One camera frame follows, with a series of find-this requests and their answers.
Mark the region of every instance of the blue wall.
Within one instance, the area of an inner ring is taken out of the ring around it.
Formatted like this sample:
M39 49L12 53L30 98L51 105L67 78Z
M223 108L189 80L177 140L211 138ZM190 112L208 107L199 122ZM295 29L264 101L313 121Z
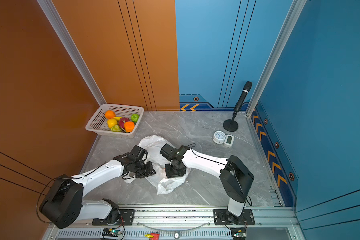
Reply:
M232 108L245 82L251 81L248 101L291 3L176 0L180 95L202 96L215 108Z
M260 104L295 169L307 239L360 237L360 1L307 1Z

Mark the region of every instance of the microphone stand base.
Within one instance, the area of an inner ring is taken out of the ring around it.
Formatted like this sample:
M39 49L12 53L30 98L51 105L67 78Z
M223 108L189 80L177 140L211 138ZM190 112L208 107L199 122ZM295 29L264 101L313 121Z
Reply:
M235 132L239 128L239 125L235 120L227 119L224 121L223 127L228 132Z

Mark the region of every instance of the microphone head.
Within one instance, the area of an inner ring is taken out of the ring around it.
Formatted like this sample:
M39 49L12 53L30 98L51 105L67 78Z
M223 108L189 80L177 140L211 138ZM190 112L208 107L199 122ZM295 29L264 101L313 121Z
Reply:
M245 83L243 90L247 90L249 92L251 87L252 87L252 83L248 81Z

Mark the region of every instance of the robotic arm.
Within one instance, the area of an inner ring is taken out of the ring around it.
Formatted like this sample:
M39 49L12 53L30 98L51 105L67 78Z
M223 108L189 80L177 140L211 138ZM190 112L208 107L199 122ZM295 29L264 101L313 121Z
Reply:
M226 215L235 221L241 215L247 194L253 182L253 175L236 156L217 158L181 146L179 149L166 144L160 154L171 163L165 165L168 178L183 176L187 167L196 168L220 178L230 197ZM151 162L145 162L148 152L134 146L131 152L114 157L108 163L85 172L68 177L57 177L48 194L42 201L39 211L58 228L65 228L83 219L102 219L108 225L120 218L119 206L109 199L100 201L83 200L95 187L121 175L134 172L136 178L156 174Z
M241 215L244 204L254 180L253 174L236 156L217 158L194 151L187 146L178 149L168 144L162 147L160 154L171 163L165 165L168 178L180 177L187 167L196 168L220 178L225 192L230 197L227 217L231 221Z

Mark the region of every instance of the green fruit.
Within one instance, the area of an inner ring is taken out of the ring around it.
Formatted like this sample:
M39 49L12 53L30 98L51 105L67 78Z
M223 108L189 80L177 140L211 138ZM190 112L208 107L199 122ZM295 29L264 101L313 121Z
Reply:
M117 124L115 126L111 127L110 130L112 132L123 132Z
M136 122L139 120L139 117L140 116L138 114L132 114L131 121L136 124Z

